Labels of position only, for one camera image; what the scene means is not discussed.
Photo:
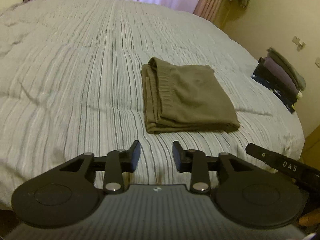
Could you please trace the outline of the person's right hand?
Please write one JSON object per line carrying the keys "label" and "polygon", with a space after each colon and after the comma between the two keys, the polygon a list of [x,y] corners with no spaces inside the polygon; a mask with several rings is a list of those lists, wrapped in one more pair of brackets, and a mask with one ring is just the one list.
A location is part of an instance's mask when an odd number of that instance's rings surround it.
{"label": "person's right hand", "polygon": [[303,215],[299,219],[299,225],[300,226],[314,226],[320,223],[320,208],[315,209],[311,211],[310,213],[307,213],[306,215]]}

